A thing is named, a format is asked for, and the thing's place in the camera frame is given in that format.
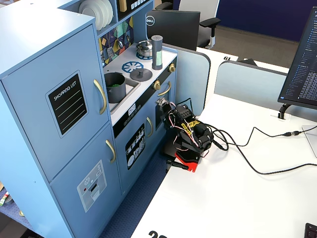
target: gold handle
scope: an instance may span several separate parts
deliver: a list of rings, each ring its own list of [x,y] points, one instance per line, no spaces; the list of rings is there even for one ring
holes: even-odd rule
[[[151,133],[148,134],[148,137],[150,137],[153,134],[153,124],[152,124],[151,119],[149,117],[147,117],[147,120],[148,120],[148,122],[149,122],[149,124],[151,126]]]
[[[115,151],[114,151],[114,148],[113,148],[113,146],[110,144],[110,142],[108,141],[108,140],[106,140],[106,144],[110,147],[110,149],[111,149],[111,151],[112,151],[112,153],[113,153],[113,159],[112,160],[110,160],[110,163],[113,163],[114,161],[115,161]]]
[[[159,93],[158,96],[163,96],[164,94],[168,93],[171,89],[172,85],[170,84],[170,82],[168,82],[168,89],[165,92]]]
[[[94,79],[94,85],[98,88],[98,90],[100,91],[102,97],[103,97],[103,101],[104,101],[104,105],[103,105],[103,108],[100,109],[99,113],[100,115],[102,113],[105,112],[106,108],[107,108],[107,101],[106,101],[106,95],[105,95],[105,92],[103,91],[103,88],[100,86],[100,84],[98,83],[97,80]]]

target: black cable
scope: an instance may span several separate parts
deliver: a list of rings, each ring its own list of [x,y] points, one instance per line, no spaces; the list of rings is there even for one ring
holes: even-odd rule
[[[190,102],[190,108],[191,108],[191,110],[192,110],[192,114],[194,115],[194,110],[193,110],[193,104],[192,104],[192,99],[191,98],[188,98],[188,99],[186,99],[186,100],[184,100],[184,101],[182,101],[182,102],[180,102],[180,103],[178,103],[178,104],[176,104],[176,105],[180,105],[180,104],[182,104],[182,103],[185,103],[186,101],[188,101],[189,100],[189,102]]]
[[[205,126],[207,126],[207,127],[210,128],[212,134],[214,134],[214,132],[213,132],[212,129],[218,130],[216,127],[214,127],[214,126],[212,126],[212,125],[209,125],[209,124],[205,124]],[[216,134],[214,134],[214,135],[216,135],[218,138],[220,138],[220,139],[226,144],[226,148],[224,148],[222,145],[220,145],[220,144],[219,144],[217,141],[215,141],[215,140],[212,140],[212,142],[213,142],[220,150],[228,151],[228,150],[229,150],[229,143],[228,143],[226,137],[222,134],[222,132],[220,131],[219,133],[222,135],[223,138],[217,136]]]
[[[239,152],[241,153],[241,155],[243,156],[243,158],[246,160],[246,162],[248,163],[248,165],[251,167],[251,169],[253,171],[255,171],[256,173],[260,174],[260,175],[273,175],[273,174],[279,174],[279,173],[284,173],[284,172],[288,172],[288,171],[292,171],[292,170],[296,170],[296,169],[299,169],[301,167],[304,167],[304,166],[317,166],[317,164],[311,164],[311,163],[308,163],[308,164],[303,164],[303,165],[299,165],[299,166],[296,166],[296,167],[293,167],[293,168],[290,168],[290,169],[286,169],[286,170],[280,170],[280,171],[276,171],[276,172],[269,172],[269,173],[262,173],[262,172],[259,172],[257,171],[252,165],[251,163],[248,161],[248,159],[246,158],[246,156],[243,154],[242,150],[240,149],[239,145],[237,145],[237,143],[234,141],[234,139],[232,138],[232,136],[224,131],[224,130],[214,130],[213,131],[214,133],[215,132],[223,132],[223,133],[226,133],[230,139],[233,141],[234,145],[237,147],[237,149],[239,150]]]
[[[264,134],[264,135],[266,135],[266,136],[268,136],[268,137],[271,137],[271,138],[274,138],[274,137],[278,137],[278,136],[292,136],[292,135],[299,135],[299,134],[301,134],[301,133],[303,133],[303,132],[307,132],[307,131],[310,131],[310,130],[313,130],[313,129],[316,129],[317,128],[317,125],[316,126],[314,126],[314,127],[312,127],[312,128],[310,128],[310,129],[307,129],[307,130],[302,130],[302,131],[293,131],[293,132],[286,132],[286,133],[284,133],[284,134],[279,134],[279,135],[269,135],[269,134],[266,134],[265,132],[263,132],[263,131],[261,131],[260,129],[258,129],[257,127],[253,127],[253,129],[252,129],[252,131],[251,131],[251,134],[250,134],[250,136],[249,136],[249,139],[248,139],[248,141],[247,141],[247,143],[245,144],[245,145],[237,145],[237,146],[239,146],[239,147],[245,147],[245,146],[247,146],[248,144],[249,144],[249,142],[250,142],[250,140],[251,140],[251,137],[252,137],[252,134],[253,134],[253,132],[254,132],[254,130],[256,129],[256,130],[258,130],[259,132],[261,132],[262,134]],[[225,142],[224,140],[223,140],[223,138],[221,138],[219,135],[217,135],[217,134],[214,134],[216,137],[218,137],[219,139],[221,139],[223,142]]]

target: blue wall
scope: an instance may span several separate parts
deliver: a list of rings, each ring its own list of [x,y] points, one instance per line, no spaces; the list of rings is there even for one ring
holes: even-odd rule
[[[221,25],[300,41],[315,0],[220,0]]]

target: gold knob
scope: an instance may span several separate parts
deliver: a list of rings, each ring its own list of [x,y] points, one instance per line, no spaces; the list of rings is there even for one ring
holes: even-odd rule
[[[169,65],[168,71],[171,72],[171,73],[173,73],[173,72],[176,71],[175,65],[174,65],[173,63],[171,63],[171,64]]]
[[[154,88],[155,90],[159,90],[159,89],[160,89],[160,83],[159,83],[158,80],[154,82],[153,88]]]

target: silver pot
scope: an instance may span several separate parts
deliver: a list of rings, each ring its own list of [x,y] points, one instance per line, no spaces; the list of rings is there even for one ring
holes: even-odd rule
[[[138,53],[141,56],[152,57],[152,43],[149,41],[140,41],[137,43]]]

